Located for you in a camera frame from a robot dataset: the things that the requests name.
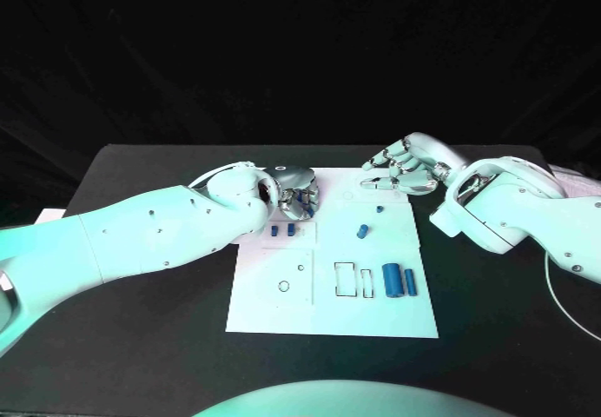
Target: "white paper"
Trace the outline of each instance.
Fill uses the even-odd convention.
[[[295,222],[296,235],[289,237],[292,221],[277,214],[261,239],[241,244],[225,330],[437,338],[407,195],[359,187],[362,179],[387,176],[387,169],[315,170],[321,211],[313,219]],[[365,239],[358,238],[362,224],[370,226]],[[272,225],[280,228],[276,237]],[[349,291],[345,282],[346,296],[338,295],[336,265],[344,262],[357,285]],[[383,265],[391,262],[414,270],[417,297],[387,297]]]

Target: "table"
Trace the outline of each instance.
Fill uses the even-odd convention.
[[[358,167],[383,147],[109,146],[68,215],[188,184],[230,162]],[[531,147],[457,149],[547,166]],[[599,414],[601,345],[550,297],[544,251],[528,239],[496,255],[463,235],[449,238],[429,221],[443,192],[410,197],[440,339],[227,333],[230,245],[58,306],[0,359],[0,410],[188,416],[263,387],[354,379],[427,387],[521,416]],[[601,333],[601,287],[555,266],[551,275],[568,311]]]

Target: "blue battery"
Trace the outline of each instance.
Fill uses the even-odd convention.
[[[406,270],[406,281],[407,281],[407,293],[416,297],[417,296],[417,290],[416,290],[416,279],[414,279],[414,270],[407,269]]]
[[[388,263],[387,265],[383,265],[383,272],[385,273],[387,297],[403,297],[406,295],[406,291],[398,263]]]
[[[368,230],[370,230],[368,225],[362,224],[361,228],[359,228],[359,231],[358,231],[358,238],[359,239],[364,239],[368,236]]]

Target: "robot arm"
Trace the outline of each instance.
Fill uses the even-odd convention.
[[[414,133],[398,141],[364,169],[387,160],[391,178],[365,180],[362,187],[385,184],[388,189],[421,195],[443,182],[449,189],[432,222],[446,234],[455,237],[465,232],[498,254],[530,235],[566,270],[601,283],[601,196],[568,198],[555,177],[519,158],[506,156],[470,164],[424,134]],[[401,161],[414,161],[416,168],[404,169]]]
[[[81,291],[185,265],[228,243],[254,238],[277,209],[308,218],[319,205],[315,174],[293,171],[282,189],[269,172],[240,162],[207,173],[191,187],[159,189],[83,215],[0,231],[0,271],[16,295],[9,300],[0,291],[0,354]],[[289,201],[286,193],[312,195],[313,206],[303,206],[302,199]]]

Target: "black table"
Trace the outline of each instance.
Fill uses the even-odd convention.
[[[383,146],[109,146],[68,214],[188,184],[237,161],[358,167]],[[473,159],[534,148],[460,147]],[[544,251],[506,255],[429,221],[443,188],[410,197],[440,339],[225,332],[237,246],[74,296],[0,359],[0,410],[187,416],[259,388],[354,379],[427,387],[521,416],[599,415],[601,344],[550,297]],[[567,309],[601,333],[601,287],[551,268]]]

